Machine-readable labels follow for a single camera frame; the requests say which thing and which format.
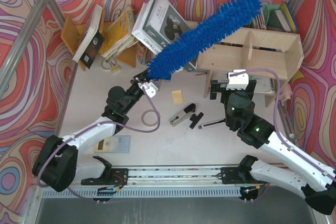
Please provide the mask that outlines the black plastic clip piece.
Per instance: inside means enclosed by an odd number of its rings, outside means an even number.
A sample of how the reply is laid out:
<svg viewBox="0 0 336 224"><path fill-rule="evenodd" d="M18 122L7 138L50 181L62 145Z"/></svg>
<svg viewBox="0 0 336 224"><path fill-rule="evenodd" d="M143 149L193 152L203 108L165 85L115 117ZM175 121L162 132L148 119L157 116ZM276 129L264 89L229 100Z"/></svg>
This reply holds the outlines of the black plastic clip piece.
<svg viewBox="0 0 336 224"><path fill-rule="evenodd" d="M190 117L190 128L194 129L194 127L197 125L197 123L201 120L201 118L204 116L203 112L200 112L199 114L192 114Z"/></svg>

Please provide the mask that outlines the white black utility knife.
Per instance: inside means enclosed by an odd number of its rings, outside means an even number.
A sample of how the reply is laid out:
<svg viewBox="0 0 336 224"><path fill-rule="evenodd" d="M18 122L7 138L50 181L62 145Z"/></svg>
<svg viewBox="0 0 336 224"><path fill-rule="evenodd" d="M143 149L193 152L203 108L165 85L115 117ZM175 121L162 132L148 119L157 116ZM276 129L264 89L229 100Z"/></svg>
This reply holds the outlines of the white black utility knife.
<svg viewBox="0 0 336 224"><path fill-rule="evenodd" d="M215 120L215 121L199 124L198 129L205 129L205 128L213 127L215 125L222 124L222 123L225 123L225 119L220 119L220 120Z"/></svg>

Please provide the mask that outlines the blue fluffy duster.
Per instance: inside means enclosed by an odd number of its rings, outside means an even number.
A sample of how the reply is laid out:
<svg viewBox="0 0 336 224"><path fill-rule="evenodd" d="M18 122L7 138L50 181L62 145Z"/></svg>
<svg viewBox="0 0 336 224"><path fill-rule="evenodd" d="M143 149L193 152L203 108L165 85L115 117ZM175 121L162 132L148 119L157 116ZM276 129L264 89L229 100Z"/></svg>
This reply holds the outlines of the blue fluffy duster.
<svg viewBox="0 0 336 224"><path fill-rule="evenodd" d="M149 80L166 80L211 46L221 42L256 18L262 7L260 0L228 0L216 14L199 22L196 28L182 33L176 42L166 46L147 68Z"/></svg>

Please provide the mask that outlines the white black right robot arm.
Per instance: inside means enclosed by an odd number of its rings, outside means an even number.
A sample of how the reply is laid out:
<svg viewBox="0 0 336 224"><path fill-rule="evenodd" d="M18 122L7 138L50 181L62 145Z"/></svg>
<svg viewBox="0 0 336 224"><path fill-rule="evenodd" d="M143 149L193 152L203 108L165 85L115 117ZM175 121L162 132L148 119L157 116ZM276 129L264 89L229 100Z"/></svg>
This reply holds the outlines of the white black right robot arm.
<svg viewBox="0 0 336 224"><path fill-rule="evenodd" d="M255 80L243 90L228 89L213 82L210 99L221 94L226 126L244 143L279 158L286 168L279 168L246 155L238 166L222 168L223 184L270 183L291 191L305 200L315 211L332 214L335 208L335 169L316 160L281 133L267 120L254 113L252 101Z"/></svg>

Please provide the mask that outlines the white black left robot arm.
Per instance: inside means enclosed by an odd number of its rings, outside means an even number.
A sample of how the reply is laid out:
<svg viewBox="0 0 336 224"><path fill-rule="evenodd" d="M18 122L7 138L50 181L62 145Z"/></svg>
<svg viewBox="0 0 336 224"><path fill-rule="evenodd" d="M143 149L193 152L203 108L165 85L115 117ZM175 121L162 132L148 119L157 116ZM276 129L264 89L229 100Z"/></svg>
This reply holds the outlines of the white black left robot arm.
<svg viewBox="0 0 336 224"><path fill-rule="evenodd" d="M82 162L80 157L100 141L125 128L129 120L127 113L143 95L150 99L158 89L153 81L141 81L139 78L135 78L127 90L120 86L112 87L104 112L96 121L75 133L48 137L32 169L38 184L57 192L77 181L88 185L111 185L112 165L108 161L93 156Z"/></svg>

